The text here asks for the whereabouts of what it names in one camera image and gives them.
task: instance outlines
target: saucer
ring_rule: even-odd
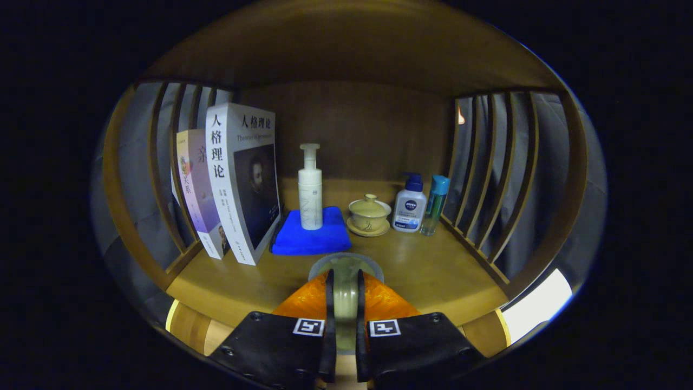
[[[346,220],[346,226],[349,228],[349,230],[351,230],[352,233],[360,235],[361,237],[375,237],[379,235],[384,235],[389,230],[389,223],[386,223],[380,229],[373,230],[371,232],[366,232],[354,226],[352,217],[349,217],[349,219]]]

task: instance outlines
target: black background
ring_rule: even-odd
[[[469,388],[690,381],[691,343],[682,335],[690,244],[676,241],[690,232],[691,137],[682,120],[690,111],[683,62],[690,6],[640,3],[462,4],[573,89],[597,129],[609,178],[606,234],[583,291],[523,348],[464,377]],[[17,153],[5,165],[16,190],[6,193],[18,196],[3,218],[17,245],[3,259],[12,267],[4,273],[8,388],[237,386],[150,328],[118,291],[92,237],[87,185],[94,145],[125,87],[174,44],[241,5],[3,5],[4,147]]]

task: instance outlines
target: white pump bottle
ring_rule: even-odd
[[[320,144],[301,144],[304,168],[299,170],[299,206],[301,227],[318,230],[322,227],[322,170],[316,168],[315,158]]]

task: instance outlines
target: clear bottle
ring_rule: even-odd
[[[428,195],[428,204],[421,223],[422,235],[432,236],[435,233],[435,227],[438,225],[440,214],[443,212],[443,205],[449,188],[450,179],[445,176],[433,175],[431,192]]]

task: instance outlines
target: blue towel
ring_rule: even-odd
[[[275,255],[321,255],[344,252],[351,248],[347,227],[338,207],[322,210],[322,227],[305,230],[301,227],[299,210],[289,212],[284,226],[272,245]]]

